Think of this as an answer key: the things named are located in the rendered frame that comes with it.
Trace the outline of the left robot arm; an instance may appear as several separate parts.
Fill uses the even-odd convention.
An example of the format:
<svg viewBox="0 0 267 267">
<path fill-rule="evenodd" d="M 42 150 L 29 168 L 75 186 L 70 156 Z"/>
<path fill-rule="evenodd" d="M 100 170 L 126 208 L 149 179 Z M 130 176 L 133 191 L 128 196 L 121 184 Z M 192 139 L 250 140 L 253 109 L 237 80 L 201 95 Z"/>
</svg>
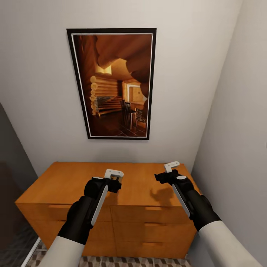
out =
<svg viewBox="0 0 267 267">
<path fill-rule="evenodd" d="M 107 169 L 104 178 L 92 177 L 86 184 L 84 196 L 70 207 L 67 221 L 38 267 L 78 267 L 107 192 L 121 189 L 122 184 L 111 176 L 123 178 L 124 173 Z"/>
</svg>

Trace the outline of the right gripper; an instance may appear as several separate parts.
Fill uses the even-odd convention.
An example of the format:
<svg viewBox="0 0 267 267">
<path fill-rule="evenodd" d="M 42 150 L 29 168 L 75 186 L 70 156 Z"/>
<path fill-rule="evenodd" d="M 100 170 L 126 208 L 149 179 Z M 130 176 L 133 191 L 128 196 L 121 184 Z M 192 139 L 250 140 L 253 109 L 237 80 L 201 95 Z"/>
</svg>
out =
<svg viewBox="0 0 267 267">
<path fill-rule="evenodd" d="M 166 172 L 163 172 L 163 173 L 160 173 L 160 174 L 154 174 L 155 175 L 155 178 L 157 181 L 160 181 L 161 184 L 164 184 L 164 183 L 169 183 L 169 178 L 171 175 L 174 175 L 174 174 L 179 174 L 179 172 L 176 170 L 176 169 L 173 169 L 172 172 L 170 173 L 166 173 Z"/>
</svg>

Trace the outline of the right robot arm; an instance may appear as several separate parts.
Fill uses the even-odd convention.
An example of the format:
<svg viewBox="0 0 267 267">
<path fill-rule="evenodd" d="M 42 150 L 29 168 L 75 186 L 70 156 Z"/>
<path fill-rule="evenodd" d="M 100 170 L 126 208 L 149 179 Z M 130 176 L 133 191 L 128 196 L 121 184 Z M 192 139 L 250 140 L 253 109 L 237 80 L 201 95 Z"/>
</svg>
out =
<svg viewBox="0 0 267 267">
<path fill-rule="evenodd" d="M 193 220 L 215 267 L 263 267 L 238 241 L 219 216 L 208 198 L 194 189 L 187 176 L 180 175 L 178 161 L 164 164 L 165 172 L 154 174 L 161 184 L 168 183 L 190 220 Z"/>
</svg>

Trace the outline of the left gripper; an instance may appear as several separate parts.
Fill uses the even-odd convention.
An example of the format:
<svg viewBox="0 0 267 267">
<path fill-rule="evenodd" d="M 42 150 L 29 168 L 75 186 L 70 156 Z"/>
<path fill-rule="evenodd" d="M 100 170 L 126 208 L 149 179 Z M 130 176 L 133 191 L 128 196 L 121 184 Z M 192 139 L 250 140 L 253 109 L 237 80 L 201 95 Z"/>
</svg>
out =
<svg viewBox="0 0 267 267">
<path fill-rule="evenodd" d="M 108 191 L 117 192 L 119 189 L 121 189 L 122 184 L 119 183 L 119 181 L 113 180 L 113 179 L 109 179 L 109 178 L 105 178 L 105 179 L 109 183 Z"/>
</svg>

